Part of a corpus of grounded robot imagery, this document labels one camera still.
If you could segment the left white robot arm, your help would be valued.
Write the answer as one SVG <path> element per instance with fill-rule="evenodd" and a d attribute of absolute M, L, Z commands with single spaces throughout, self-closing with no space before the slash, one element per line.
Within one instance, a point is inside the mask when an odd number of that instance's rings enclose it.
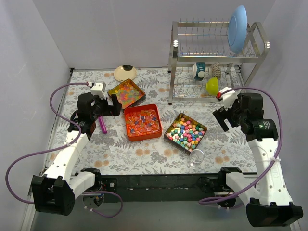
<path fill-rule="evenodd" d="M 77 176 L 72 171 L 79 155 L 89 142 L 96 129 L 100 116 L 118 116 L 122 104 L 117 96 L 111 96 L 112 105 L 107 98 L 92 93 L 78 96 L 77 110 L 70 117 L 70 125 L 63 148 L 42 176 L 33 176 L 31 188 L 35 209 L 38 212 L 69 215 L 75 200 L 84 192 L 98 192 L 102 186 L 100 171 L 84 168 Z"/>

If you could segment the purple plastic scoop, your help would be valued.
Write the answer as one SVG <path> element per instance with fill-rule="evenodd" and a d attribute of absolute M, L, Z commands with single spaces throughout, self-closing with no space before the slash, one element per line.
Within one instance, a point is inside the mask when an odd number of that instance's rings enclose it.
<path fill-rule="evenodd" d="M 100 116 L 98 118 L 98 121 L 99 121 L 99 124 L 100 124 L 100 127 L 101 127 L 101 130 L 102 130 L 103 134 L 107 134 L 107 129 L 106 129 L 105 123 L 103 121 L 103 117 Z"/>

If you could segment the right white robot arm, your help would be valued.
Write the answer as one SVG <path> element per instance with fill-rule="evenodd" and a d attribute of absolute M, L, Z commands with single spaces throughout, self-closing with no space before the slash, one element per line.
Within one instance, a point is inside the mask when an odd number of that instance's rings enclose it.
<path fill-rule="evenodd" d="M 280 159 L 275 122 L 264 119 L 263 97 L 258 93 L 226 94 L 219 92 L 217 98 L 223 106 L 213 115 L 224 131 L 225 121 L 240 127 L 253 153 L 259 188 L 249 183 L 238 168 L 222 169 L 225 175 L 218 178 L 218 187 L 223 191 L 233 190 L 246 207 L 246 215 L 253 227 L 284 227 L 303 217 L 303 209 L 296 206 L 287 190 Z"/>

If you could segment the clear glass jar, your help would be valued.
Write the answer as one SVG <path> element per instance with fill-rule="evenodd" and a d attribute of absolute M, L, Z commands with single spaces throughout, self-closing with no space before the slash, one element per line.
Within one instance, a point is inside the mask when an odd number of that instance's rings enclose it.
<path fill-rule="evenodd" d="M 200 166 L 205 158 L 205 154 L 200 149 L 192 150 L 189 159 L 187 161 L 187 166 L 192 169 L 196 169 Z"/>

